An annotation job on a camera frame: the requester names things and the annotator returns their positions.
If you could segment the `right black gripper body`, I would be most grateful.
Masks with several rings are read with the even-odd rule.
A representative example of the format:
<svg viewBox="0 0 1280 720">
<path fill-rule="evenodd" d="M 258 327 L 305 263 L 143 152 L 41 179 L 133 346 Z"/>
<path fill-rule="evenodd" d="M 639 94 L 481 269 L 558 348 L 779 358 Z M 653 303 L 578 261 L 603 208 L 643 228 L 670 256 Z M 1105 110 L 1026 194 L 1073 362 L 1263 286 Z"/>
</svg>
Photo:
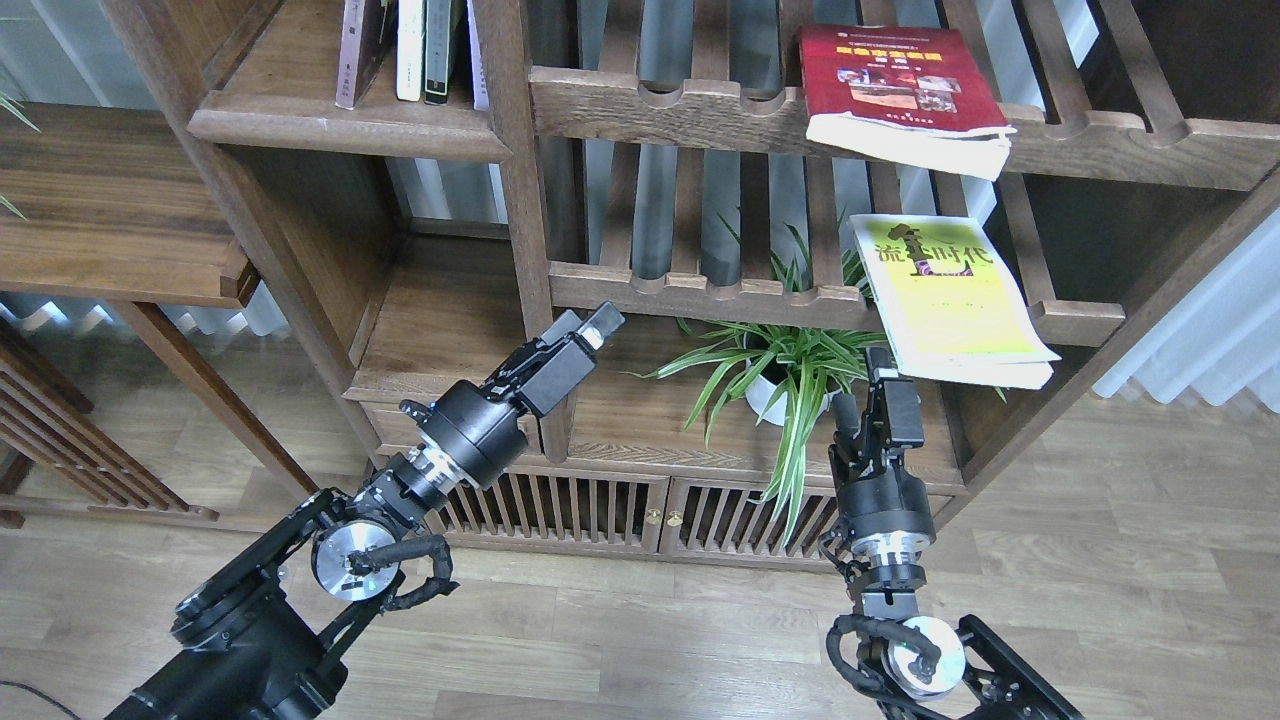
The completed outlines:
<svg viewBox="0 0 1280 720">
<path fill-rule="evenodd" d="M 902 464 L 906 448 L 924 445 L 920 400 L 913 380 L 869 386 L 861 433 L 855 441 L 833 441 L 829 466 L 835 480 L 860 480 Z"/>
</svg>

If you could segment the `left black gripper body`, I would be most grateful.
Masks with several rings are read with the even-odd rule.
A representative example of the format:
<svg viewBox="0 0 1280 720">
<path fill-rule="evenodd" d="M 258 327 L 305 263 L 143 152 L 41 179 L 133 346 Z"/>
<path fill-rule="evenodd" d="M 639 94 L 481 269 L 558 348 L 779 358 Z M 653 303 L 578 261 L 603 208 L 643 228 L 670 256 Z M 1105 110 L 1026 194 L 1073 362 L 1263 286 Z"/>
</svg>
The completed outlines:
<svg viewBox="0 0 1280 720">
<path fill-rule="evenodd" d="M 484 396 L 521 414 L 548 415 L 596 368 L 602 332 L 594 315 L 562 314 L 548 331 L 520 346 L 484 383 Z"/>
</svg>

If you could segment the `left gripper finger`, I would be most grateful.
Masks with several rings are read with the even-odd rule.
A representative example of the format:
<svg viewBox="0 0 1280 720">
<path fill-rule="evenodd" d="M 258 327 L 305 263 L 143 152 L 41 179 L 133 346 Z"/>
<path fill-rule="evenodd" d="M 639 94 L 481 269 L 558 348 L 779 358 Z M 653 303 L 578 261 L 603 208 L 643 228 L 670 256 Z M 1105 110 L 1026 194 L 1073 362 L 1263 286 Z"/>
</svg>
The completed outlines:
<svg viewBox="0 0 1280 720">
<path fill-rule="evenodd" d="M 625 315 L 613 302 L 603 302 L 582 323 L 582 342 L 591 354 L 595 354 L 607 345 L 611 337 L 625 323 Z"/>
</svg>

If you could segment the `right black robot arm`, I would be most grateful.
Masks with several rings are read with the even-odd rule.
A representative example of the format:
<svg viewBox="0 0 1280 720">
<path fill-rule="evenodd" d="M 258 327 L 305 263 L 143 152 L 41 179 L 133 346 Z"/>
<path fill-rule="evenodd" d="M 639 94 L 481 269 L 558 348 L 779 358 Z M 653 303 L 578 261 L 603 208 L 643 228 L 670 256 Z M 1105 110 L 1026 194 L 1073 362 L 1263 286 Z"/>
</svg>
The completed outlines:
<svg viewBox="0 0 1280 720">
<path fill-rule="evenodd" d="M 835 619 L 826 651 L 835 670 L 887 719 L 934 719 L 931 702 L 959 685 L 973 719 L 1076 719 L 1078 710 L 979 618 L 956 626 L 919 611 L 922 552 L 934 542 L 925 486 L 905 466 L 923 445 L 920 400 L 887 348 L 865 351 L 868 396 L 859 409 L 835 396 L 829 446 L 838 516 L 820 552 L 852 601 Z"/>
</svg>

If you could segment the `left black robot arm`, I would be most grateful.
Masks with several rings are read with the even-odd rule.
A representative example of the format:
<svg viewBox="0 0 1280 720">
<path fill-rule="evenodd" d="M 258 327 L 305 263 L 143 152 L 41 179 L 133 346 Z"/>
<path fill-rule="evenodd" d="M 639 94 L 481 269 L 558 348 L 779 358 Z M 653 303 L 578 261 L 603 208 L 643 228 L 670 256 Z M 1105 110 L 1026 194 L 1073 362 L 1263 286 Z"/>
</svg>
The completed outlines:
<svg viewBox="0 0 1280 720">
<path fill-rule="evenodd" d="M 180 652 L 114 719 L 314 719 L 348 675 L 342 655 L 385 611 L 454 589 L 451 548 L 425 530 L 457 486 L 488 489 L 525 451 L 521 416 L 545 416 L 596 366 L 625 319 L 609 302 L 564 313 L 481 386 L 406 400 L 421 442 L 357 495 L 321 489 L 175 610 Z"/>
</svg>

